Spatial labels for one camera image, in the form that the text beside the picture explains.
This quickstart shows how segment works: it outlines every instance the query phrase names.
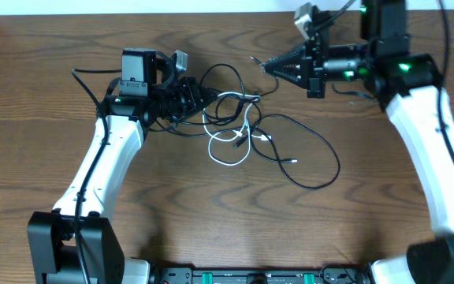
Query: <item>black joint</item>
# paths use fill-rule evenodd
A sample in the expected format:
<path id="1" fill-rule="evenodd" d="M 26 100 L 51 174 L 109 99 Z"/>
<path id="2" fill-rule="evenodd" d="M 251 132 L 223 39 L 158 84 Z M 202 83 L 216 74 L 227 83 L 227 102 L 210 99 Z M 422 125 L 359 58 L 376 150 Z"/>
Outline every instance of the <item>black joint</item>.
<path id="1" fill-rule="evenodd" d="M 309 88 L 307 89 L 309 99 L 325 98 L 325 83 L 320 78 L 310 78 Z"/>
<path id="2" fill-rule="evenodd" d="M 99 212 L 97 212 L 97 211 L 90 211 L 90 212 L 88 212 L 88 216 L 89 217 L 99 217 L 99 216 L 101 216 L 101 214 L 99 214 Z"/>
<path id="3" fill-rule="evenodd" d="M 64 232 L 62 234 L 62 240 L 63 241 L 69 241 L 73 238 L 73 232 Z"/>

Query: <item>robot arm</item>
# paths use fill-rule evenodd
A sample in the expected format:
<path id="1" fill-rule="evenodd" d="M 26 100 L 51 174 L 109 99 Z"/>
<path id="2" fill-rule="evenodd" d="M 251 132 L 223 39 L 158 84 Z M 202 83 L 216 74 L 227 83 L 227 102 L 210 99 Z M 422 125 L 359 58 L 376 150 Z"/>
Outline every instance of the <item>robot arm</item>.
<path id="1" fill-rule="evenodd" d="M 87 273 L 81 273 L 79 249 L 63 243 L 73 237 L 76 214 L 81 225 L 81 238 L 77 240 L 83 247 L 90 282 L 149 282 L 149 263 L 124 258 L 110 220 L 125 173 L 150 125 L 157 118 L 184 120 L 216 99 L 215 93 L 201 88 L 194 77 L 179 78 L 186 69 L 187 55 L 181 51 L 167 58 L 156 50 L 124 49 L 122 77 L 111 82 L 98 106 L 94 138 L 72 184 L 52 212 L 35 212 L 29 220 L 28 239 L 37 283 L 88 280 Z M 156 84 L 157 70 L 162 71 L 161 84 Z M 117 85 L 119 95 L 111 95 Z M 109 136 L 94 163 L 105 137 L 103 119 Z M 92 165 L 91 176 L 86 177 Z M 78 192 L 85 180 L 82 206 L 76 211 Z"/>
<path id="2" fill-rule="evenodd" d="M 305 42 L 262 64 L 269 75 L 323 99 L 329 81 L 362 80 L 396 126 L 411 155 L 426 196 L 437 240 L 412 245 L 406 255 L 379 260 L 361 283 L 454 283 L 454 162 L 437 116 L 441 74 L 428 54 L 409 52 L 404 0 L 363 0 L 361 37 L 367 43 L 329 46 L 329 12 L 306 4 L 295 16 Z M 454 152 L 454 121 L 448 94 L 441 109 Z"/>
<path id="3" fill-rule="evenodd" d="M 111 221 L 125 173 L 132 158 L 143 145 L 143 129 L 140 121 L 131 121 L 124 116 L 108 115 L 106 121 L 110 138 L 87 184 L 80 216 L 98 215 Z M 76 193 L 99 150 L 103 137 L 104 127 L 101 118 L 98 118 L 91 147 L 68 190 L 54 205 L 55 211 L 60 211 L 62 215 L 75 215 Z"/>
<path id="4" fill-rule="evenodd" d="M 442 108 L 447 133 L 454 150 L 454 121 L 448 94 L 443 91 Z M 409 96 L 396 95 L 386 108 L 406 144 L 422 183 L 437 237 L 454 235 L 454 166 L 448 155 L 437 120 L 437 89 L 434 86 L 410 90 Z"/>

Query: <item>green led light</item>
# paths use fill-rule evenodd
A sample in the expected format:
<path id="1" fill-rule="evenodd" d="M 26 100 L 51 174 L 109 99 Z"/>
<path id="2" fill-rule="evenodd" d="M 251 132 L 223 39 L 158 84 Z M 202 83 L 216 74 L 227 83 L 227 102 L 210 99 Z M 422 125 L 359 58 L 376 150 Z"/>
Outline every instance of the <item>green led light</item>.
<path id="1" fill-rule="evenodd" d="M 402 71 L 409 71 L 409 69 L 411 68 L 411 66 L 409 64 L 405 64 L 405 63 L 400 63 L 399 64 L 399 68 L 402 70 Z"/>
<path id="2" fill-rule="evenodd" d="M 349 77 L 355 76 L 355 72 L 353 72 L 353 71 L 346 71 L 346 72 L 344 72 L 344 75 L 349 79 Z"/>
<path id="3" fill-rule="evenodd" d="M 367 76 L 369 74 L 369 70 L 367 70 L 366 68 L 360 68 L 359 73 L 362 76 Z"/>

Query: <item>green terminal block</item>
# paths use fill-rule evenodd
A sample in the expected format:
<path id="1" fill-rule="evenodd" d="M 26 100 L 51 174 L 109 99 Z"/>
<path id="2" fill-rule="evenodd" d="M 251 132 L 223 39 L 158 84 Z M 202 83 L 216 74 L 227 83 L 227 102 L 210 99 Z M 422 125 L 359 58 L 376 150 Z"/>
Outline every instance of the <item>green terminal block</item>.
<path id="1" fill-rule="evenodd" d="M 213 284 L 213 274 L 203 273 L 203 284 Z"/>
<path id="2" fill-rule="evenodd" d="M 315 284 L 316 282 L 314 281 L 314 274 L 305 274 L 304 275 L 304 284 Z"/>

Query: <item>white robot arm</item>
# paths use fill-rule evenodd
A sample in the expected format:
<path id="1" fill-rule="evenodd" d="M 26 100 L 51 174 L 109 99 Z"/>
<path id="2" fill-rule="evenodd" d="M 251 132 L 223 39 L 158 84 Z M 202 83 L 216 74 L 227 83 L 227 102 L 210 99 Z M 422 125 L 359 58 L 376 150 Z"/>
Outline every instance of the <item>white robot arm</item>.
<path id="1" fill-rule="evenodd" d="M 90 212 L 95 212 L 111 221 L 125 173 L 132 158 L 143 145 L 143 129 L 140 121 L 131 121 L 125 116 L 108 115 L 106 121 L 110 131 L 108 144 L 87 184 L 80 216 L 87 217 Z M 99 150 L 103 137 L 104 127 L 101 118 L 98 118 L 91 147 L 75 179 L 64 196 L 54 205 L 54 210 L 60 209 L 63 215 L 75 215 L 76 193 Z"/>
<path id="2" fill-rule="evenodd" d="M 436 237 L 454 235 L 454 165 L 440 132 L 437 119 L 437 89 L 434 86 L 410 90 L 410 96 L 396 95 L 386 113 L 406 144 L 422 183 Z M 442 110 L 454 151 L 454 121 L 449 97 L 443 90 Z M 403 254 L 372 264 L 372 277 L 379 284 L 415 283 Z"/>

